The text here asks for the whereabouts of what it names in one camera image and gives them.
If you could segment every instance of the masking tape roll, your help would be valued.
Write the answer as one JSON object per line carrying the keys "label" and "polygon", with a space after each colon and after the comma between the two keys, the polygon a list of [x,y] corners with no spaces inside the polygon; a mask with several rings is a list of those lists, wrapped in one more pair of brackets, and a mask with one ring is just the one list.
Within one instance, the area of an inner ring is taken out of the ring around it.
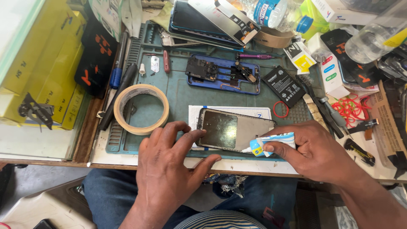
{"label": "masking tape roll", "polygon": [[[164,105],[164,112],[161,118],[153,125],[149,127],[134,127],[126,123],[126,120],[123,115],[123,109],[125,108],[126,103],[136,95],[140,94],[149,94],[154,95],[158,99],[161,100],[162,104]],[[170,112],[170,106],[168,104],[168,99],[164,95],[164,93],[158,89],[157,87],[151,86],[149,84],[136,84],[130,86],[123,90],[119,96],[117,97],[114,103],[114,116],[116,117],[116,121],[122,126],[125,130],[132,134],[136,135],[149,135],[153,132],[154,129],[157,127],[162,127],[167,122],[168,115]]]}

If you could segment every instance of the teal repair mat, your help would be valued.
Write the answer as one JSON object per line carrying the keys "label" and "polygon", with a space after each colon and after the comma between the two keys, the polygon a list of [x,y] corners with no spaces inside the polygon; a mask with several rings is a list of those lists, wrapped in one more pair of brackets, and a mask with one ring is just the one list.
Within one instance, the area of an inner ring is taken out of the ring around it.
{"label": "teal repair mat", "polygon": [[[178,49],[167,49],[170,59],[169,74],[164,72],[163,48],[160,44],[159,35],[149,31],[147,23],[142,27],[146,29],[141,40],[132,38],[131,50],[127,58],[127,65],[137,63],[137,66],[144,64],[146,74],[141,76],[137,74],[134,84],[150,84],[156,86],[168,98],[170,113],[168,122],[185,121],[188,123],[188,105],[198,106],[237,106],[237,107],[269,107],[273,110],[273,105],[280,101],[280,98],[262,81],[260,93],[258,95],[249,95],[231,91],[216,90],[210,88],[190,86],[187,82],[185,69],[188,58],[195,53],[210,55],[212,57],[234,60],[235,52],[223,48],[213,48],[212,46],[197,46]],[[259,54],[262,53],[263,47],[249,47],[245,53]],[[151,70],[151,58],[154,54],[160,59],[160,71],[154,73]],[[260,66],[260,77],[264,77],[276,66],[282,66],[291,76],[295,76],[297,69],[292,65],[290,60],[284,54],[282,49],[275,49],[273,53],[275,59],[243,59],[244,62],[253,63]],[[310,68],[310,76],[314,78],[313,88],[318,96],[319,92],[323,93],[321,81],[319,81],[319,68],[316,65]],[[154,124],[162,115],[163,105],[161,101],[152,95],[137,95],[133,97],[125,108],[126,122],[131,126],[147,127]],[[287,112],[285,106],[281,103],[276,105],[278,115]],[[277,118],[272,113],[272,119],[278,125],[288,125],[293,123],[311,120],[311,115],[304,101],[301,99],[296,105],[289,110],[285,118]],[[113,121],[110,128],[110,135],[106,145],[107,153],[114,154],[138,154],[138,147],[142,139],[148,136],[138,136],[130,134],[116,122]],[[220,154],[224,159],[245,159],[245,160],[282,160],[278,155],[272,154],[270,157],[256,157],[252,154],[231,152],[231,151],[208,151],[208,150],[190,150],[189,157],[206,157],[210,154]]]}

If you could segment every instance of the phone battery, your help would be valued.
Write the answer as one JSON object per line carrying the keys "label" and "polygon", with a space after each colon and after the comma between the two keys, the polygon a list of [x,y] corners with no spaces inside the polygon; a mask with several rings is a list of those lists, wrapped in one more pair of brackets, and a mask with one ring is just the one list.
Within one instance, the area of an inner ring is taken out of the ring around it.
{"label": "phone battery", "polygon": [[262,80],[289,108],[292,108],[305,94],[305,91],[281,66],[272,70]]}

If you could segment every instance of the denim pants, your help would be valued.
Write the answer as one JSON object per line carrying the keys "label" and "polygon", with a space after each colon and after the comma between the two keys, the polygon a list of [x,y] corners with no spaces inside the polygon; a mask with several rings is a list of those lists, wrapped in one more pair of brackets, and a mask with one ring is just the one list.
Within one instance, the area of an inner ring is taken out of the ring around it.
{"label": "denim pants", "polygon": [[[86,176],[82,187],[98,229],[117,229],[137,196],[136,171],[93,169]],[[222,193],[220,185],[215,183],[214,193],[220,198],[227,199],[212,210],[233,210],[245,213],[268,229],[289,228],[296,187],[297,180],[294,178],[249,176],[244,182],[245,196],[240,198],[237,194]],[[274,211],[284,223],[277,227],[270,217],[263,217],[265,209]],[[169,218],[164,228],[172,229],[197,213],[199,211],[181,205]]]}

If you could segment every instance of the fingernail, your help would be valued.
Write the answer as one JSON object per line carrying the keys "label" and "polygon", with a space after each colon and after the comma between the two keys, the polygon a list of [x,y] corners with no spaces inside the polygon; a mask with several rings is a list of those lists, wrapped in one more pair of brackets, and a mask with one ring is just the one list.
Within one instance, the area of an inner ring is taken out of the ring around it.
{"label": "fingernail", "polygon": [[267,146],[264,147],[264,150],[267,151],[267,152],[273,152],[274,147],[272,145],[267,145]]}

